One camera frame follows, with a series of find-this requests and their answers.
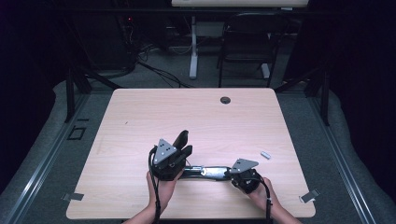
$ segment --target gray carpet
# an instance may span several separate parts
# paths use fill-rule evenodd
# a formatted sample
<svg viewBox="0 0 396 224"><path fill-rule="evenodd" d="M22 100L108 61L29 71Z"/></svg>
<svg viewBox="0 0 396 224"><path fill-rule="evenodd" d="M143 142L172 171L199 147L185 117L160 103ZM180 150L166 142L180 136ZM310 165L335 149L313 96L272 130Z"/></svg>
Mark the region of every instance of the gray carpet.
<svg viewBox="0 0 396 224"><path fill-rule="evenodd" d="M286 45L280 51L272 87L281 84L280 80L292 45ZM217 87L218 70L216 69L216 46L207 45L199 51L198 78L190 80L190 54L175 54L153 50L148 55L147 64L161 68L177 76L182 82L196 88ZM140 65L127 76L112 78L112 81L125 88L170 88L158 75ZM67 140L68 134L60 144L59 154L51 165L49 172L26 213L21 215L20 223L120 223L121 220L69 220L65 216L68 205L61 198L66 192L73 192L78 182L84 162L90 151L101 119L106 111L111 90L102 83L90 79L93 92L84 96L76 91L77 98L86 99L78 111L72 127L85 128L80 140ZM334 163L332 147L321 128L321 121L316 117L317 109L312 102L316 99L305 98L301 92L304 83L288 93L277 95L288 125L292 142L303 168L304 176L310 189L317 189L321 195L315 201L317 213L312 218L303 218L303 223L361 223L361 218L354 206L343 178ZM55 89L57 102L50 118L37 138L35 145L27 156L21 169L17 172L8 188L0 197L1 223L5 223L12 213L12 208L23 193L35 168L53 147L58 133L64 128L65 87L61 83ZM353 146L350 144L348 130L339 102L333 94L330 100L331 130L346 157L348 165L356 178L368 203L376 223L394 223L396 207L389 197L375 184L374 180L361 163ZM262 223L262 220L166 220L163 223Z"/></svg>

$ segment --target small white object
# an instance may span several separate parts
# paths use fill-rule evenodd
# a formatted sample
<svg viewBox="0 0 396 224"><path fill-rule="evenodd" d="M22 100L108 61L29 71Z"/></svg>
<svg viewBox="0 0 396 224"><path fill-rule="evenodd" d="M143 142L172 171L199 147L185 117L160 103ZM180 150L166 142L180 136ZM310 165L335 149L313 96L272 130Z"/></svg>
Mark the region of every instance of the small white object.
<svg viewBox="0 0 396 224"><path fill-rule="evenodd" d="M264 152L264 151L262 151L262 156L264 156L267 160L271 159L271 155L266 153L266 152Z"/></svg>

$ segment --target light wood surface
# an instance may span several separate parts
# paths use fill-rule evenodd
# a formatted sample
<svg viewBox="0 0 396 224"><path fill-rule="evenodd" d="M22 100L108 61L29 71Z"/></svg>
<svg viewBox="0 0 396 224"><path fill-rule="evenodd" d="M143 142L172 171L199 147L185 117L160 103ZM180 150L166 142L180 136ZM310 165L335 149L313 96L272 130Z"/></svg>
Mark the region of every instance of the light wood surface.
<svg viewBox="0 0 396 224"><path fill-rule="evenodd" d="M173 7L306 7L308 0L172 0Z"/></svg>
<svg viewBox="0 0 396 224"><path fill-rule="evenodd" d="M227 105L220 98L227 96ZM276 95L271 89L116 90L93 142L69 218L128 218L149 200L149 151L160 138L175 141L189 131L191 165L233 166L257 161L276 194L296 217L312 217L309 190ZM265 159L260 153L272 156ZM180 180L161 218L255 218L265 214L231 182Z"/></svg>

